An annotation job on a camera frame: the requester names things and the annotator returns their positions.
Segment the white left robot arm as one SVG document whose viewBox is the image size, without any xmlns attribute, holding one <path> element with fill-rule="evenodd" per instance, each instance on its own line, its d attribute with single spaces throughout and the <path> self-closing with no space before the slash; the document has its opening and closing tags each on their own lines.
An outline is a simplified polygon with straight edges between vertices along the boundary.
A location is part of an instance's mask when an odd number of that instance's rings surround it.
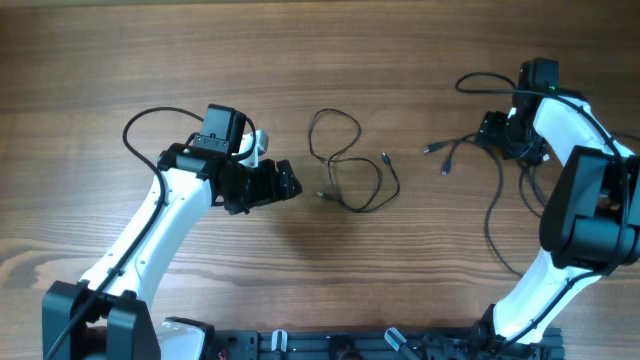
<svg viewBox="0 0 640 360">
<path fill-rule="evenodd" d="M 46 359 L 224 359 L 213 325 L 150 312 L 160 280 L 192 227 L 213 207 L 247 214 L 296 197 L 286 160 L 264 158 L 268 137 L 233 108 L 208 106 L 202 128 L 164 150 L 144 202 L 105 255 L 75 283 L 55 282 L 42 302 Z"/>
</svg>

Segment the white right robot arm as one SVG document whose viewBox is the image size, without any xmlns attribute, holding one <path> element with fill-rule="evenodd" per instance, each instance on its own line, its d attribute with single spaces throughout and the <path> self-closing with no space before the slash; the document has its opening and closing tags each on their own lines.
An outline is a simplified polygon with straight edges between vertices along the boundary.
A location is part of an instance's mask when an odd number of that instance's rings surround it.
<svg viewBox="0 0 640 360">
<path fill-rule="evenodd" d="M 538 255 L 472 334 L 476 352 L 524 357 L 580 291 L 638 260 L 639 158 L 581 93 L 560 88 L 555 60 L 524 62 L 506 92 L 511 110 L 487 113 L 477 143 L 532 165 L 553 152 L 563 166 L 541 215 Z"/>
</svg>

